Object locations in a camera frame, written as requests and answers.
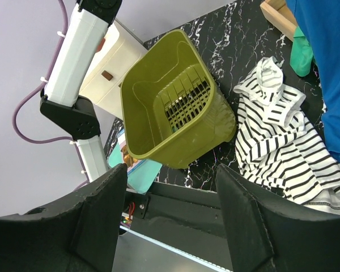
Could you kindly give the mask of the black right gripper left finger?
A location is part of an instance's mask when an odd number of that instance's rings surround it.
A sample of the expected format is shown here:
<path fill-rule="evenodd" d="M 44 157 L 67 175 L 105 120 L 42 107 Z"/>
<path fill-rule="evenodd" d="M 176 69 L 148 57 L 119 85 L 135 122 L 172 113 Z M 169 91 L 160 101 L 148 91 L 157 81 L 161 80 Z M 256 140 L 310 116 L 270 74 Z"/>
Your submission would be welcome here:
<path fill-rule="evenodd" d="M 111 271 L 127 177 L 119 164 L 51 203 L 0 217 L 0 271 Z"/>

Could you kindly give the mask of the white drawer unit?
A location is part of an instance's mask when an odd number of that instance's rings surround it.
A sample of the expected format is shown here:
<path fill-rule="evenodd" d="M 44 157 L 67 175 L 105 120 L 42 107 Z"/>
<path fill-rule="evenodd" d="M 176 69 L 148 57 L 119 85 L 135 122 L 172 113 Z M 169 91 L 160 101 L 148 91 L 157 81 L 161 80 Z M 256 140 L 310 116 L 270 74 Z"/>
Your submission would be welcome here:
<path fill-rule="evenodd" d="M 147 49 L 119 22 L 115 21 L 87 70 L 79 94 L 119 119 L 122 116 L 121 85 L 127 72 Z"/>

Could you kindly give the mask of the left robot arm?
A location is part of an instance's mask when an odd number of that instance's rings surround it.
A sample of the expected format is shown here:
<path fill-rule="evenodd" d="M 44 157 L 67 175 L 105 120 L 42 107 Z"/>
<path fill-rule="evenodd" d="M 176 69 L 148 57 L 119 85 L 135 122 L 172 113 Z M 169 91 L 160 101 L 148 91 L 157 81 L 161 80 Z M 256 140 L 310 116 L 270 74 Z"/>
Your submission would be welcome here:
<path fill-rule="evenodd" d="M 121 6 L 121 1 L 77 1 L 40 112 L 71 135 L 89 181 L 108 171 L 100 124 L 90 99 L 79 90 L 86 72 Z"/>

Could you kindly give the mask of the blue tank top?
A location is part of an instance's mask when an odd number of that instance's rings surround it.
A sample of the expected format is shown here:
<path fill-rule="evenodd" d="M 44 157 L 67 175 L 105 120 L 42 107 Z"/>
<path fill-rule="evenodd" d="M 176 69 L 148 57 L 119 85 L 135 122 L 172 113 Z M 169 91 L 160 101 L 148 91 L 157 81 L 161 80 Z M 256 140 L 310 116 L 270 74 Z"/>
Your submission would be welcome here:
<path fill-rule="evenodd" d="M 310 43 L 320 77 L 326 112 L 326 147 L 340 162 L 340 1 L 287 1 Z"/>

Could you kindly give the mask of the wooden clothes rack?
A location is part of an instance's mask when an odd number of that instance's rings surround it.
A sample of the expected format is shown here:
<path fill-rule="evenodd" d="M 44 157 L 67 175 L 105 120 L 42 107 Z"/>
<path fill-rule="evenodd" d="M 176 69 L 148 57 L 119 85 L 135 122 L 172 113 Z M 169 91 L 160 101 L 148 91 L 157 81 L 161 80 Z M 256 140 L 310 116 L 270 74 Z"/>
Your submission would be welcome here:
<path fill-rule="evenodd" d="M 260 4 L 260 8 L 268 22 L 290 41 L 294 40 L 294 33 L 298 24 L 285 0 L 265 0 Z"/>

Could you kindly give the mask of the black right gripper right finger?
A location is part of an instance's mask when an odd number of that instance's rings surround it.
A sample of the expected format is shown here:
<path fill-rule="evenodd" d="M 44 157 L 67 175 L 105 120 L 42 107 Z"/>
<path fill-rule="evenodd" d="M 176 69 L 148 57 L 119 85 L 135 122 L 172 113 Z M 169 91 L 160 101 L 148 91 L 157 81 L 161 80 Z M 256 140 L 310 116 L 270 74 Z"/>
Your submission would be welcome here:
<path fill-rule="evenodd" d="M 234 271 L 340 271 L 340 215 L 286 200 L 223 164 L 216 187 Z"/>

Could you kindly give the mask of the olive green plastic basket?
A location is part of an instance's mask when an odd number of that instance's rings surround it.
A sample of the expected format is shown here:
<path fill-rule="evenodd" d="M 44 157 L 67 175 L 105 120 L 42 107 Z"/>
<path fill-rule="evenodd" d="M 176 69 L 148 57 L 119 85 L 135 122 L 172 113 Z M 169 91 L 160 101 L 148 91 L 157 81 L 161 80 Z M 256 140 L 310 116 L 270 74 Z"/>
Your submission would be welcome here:
<path fill-rule="evenodd" d="M 236 133 L 236 117 L 188 35 L 164 35 L 121 84 L 127 150 L 185 169 Z"/>

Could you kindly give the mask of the black white striped tank top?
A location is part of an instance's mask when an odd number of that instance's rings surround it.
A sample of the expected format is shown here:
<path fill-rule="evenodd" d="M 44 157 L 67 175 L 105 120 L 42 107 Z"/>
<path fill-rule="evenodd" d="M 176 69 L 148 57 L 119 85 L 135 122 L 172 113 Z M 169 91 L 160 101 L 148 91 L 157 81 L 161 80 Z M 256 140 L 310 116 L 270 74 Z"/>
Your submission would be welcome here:
<path fill-rule="evenodd" d="M 305 95 L 284 84 L 279 62 L 260 59 L 233 90 L 241 175 L 293 203 L 340 215 L 340 163 L 301 110 Z"/>

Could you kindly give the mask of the green tank top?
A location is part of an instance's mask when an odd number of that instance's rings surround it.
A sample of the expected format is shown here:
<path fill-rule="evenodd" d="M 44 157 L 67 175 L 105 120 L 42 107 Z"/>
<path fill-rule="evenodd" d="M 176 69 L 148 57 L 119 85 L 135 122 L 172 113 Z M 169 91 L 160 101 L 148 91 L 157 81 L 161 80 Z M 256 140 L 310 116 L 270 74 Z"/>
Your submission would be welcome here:
<path fill-rule="evenodd" d="M 296 27 L 290 55 L 290 66 L 297 76 L 305 77 L 310 73 L 313 61 L 312 47 L 300 27 Z"/>

